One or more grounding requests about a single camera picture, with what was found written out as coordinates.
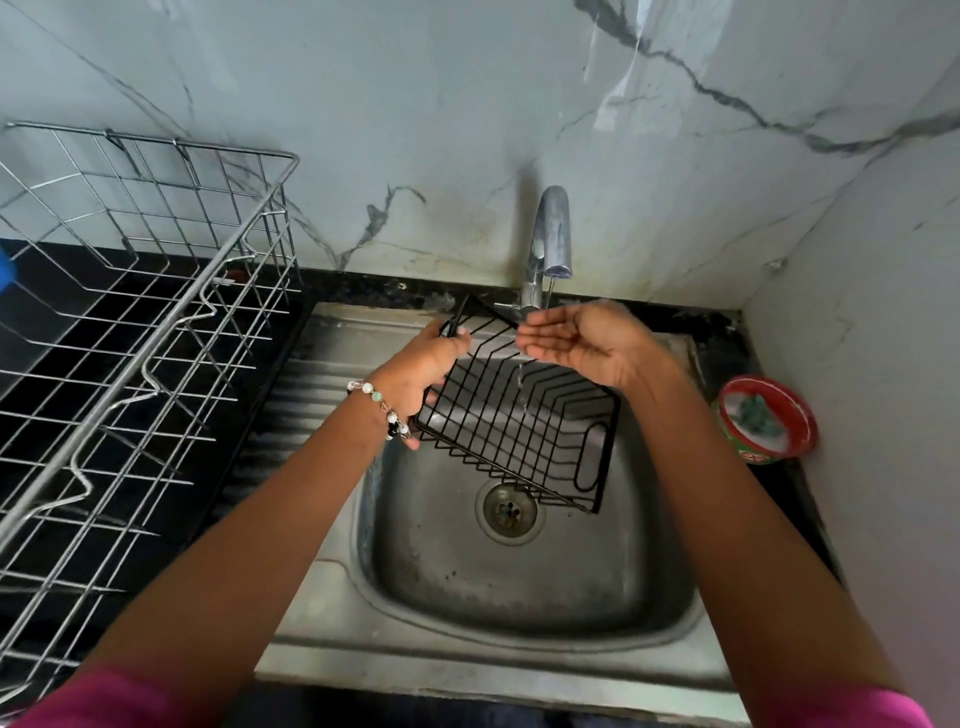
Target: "faucet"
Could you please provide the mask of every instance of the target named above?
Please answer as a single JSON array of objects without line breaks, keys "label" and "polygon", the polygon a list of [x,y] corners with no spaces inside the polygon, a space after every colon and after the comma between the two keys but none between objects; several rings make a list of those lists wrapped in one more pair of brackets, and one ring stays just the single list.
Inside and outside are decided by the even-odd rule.
[{"label": "faucet", "polygon": [[[543,190],[530,251],[520,286],[520,316],[544,308],[550,303],[556,279],[573,278],[570,262],[570,201],[566,190],[554,184]],[[550,277],[546,302],[543,300],[543,277]]]}]

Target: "drain strainer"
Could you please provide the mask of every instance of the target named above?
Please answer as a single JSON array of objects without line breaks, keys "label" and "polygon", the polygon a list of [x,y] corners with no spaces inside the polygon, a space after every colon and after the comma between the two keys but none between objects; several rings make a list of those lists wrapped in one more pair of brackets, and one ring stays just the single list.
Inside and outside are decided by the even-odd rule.
[{"label": "drain strainer", "polygon": [[527,488],[509,480],[488,480],[477,493],[475,511],[483,532],[504,546],[529,544],[546,522],[546,510]]}]

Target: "hand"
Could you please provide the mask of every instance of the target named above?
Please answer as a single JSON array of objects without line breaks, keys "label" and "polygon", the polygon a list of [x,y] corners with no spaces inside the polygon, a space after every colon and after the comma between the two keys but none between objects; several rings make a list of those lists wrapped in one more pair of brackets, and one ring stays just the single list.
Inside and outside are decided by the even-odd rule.
[{"label": "hand", "polygon": [[[402,422],[417,414],[423,404],[423,390],[431,384],[444,388],[446,373],[453,367],[458,356],[467,353],[470,335],[465,328],[457,329],[457,335],[447,338],[440,335],[443,319],[427,324],[403,349],[373,374],[367,377],[383,400],[399,415]],[[435,399],[436,393],[427,397]],[[403,441],[409,448],[417,449],[420,440]]]},{"label": "hand", "polygon": [[518,328],[516,346],[618,389],[627,389],[646,363],[666,354],[650,329],[606,299],[534,311]]}]

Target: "beaded bracelet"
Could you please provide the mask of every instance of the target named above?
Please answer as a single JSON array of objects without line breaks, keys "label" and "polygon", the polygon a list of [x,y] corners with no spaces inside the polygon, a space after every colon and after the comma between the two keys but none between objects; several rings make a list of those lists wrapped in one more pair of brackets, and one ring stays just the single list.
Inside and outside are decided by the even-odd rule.
[{"label": "beaded bracelet", "polygon": [[410,426],[400,421],[400,416],[383,400],[383,395],[373,389],[372,384],[368,381],[359,381],[357,379],[352,379],[347,382],[348,392],[353,392],[358,389],[365,395],[370,395],[371,399],[380,406],[380,411],[387,416],[388,440],[393,440],[395,437],[399,437],[401,440],[410,439]]}]

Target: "pink shirt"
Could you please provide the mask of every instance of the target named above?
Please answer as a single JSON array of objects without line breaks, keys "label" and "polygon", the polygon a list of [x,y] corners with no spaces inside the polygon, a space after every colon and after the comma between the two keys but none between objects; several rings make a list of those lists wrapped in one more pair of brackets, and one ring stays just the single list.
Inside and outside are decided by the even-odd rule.
[{"label": "pink shirt", "polygon": [[[906,695],[878,688],[780,707],[778,728],[933,728]],[[101,670],[73,680],[16,722],[17,728],[174,728],[185,716],[169,695],[122,672]]]}]

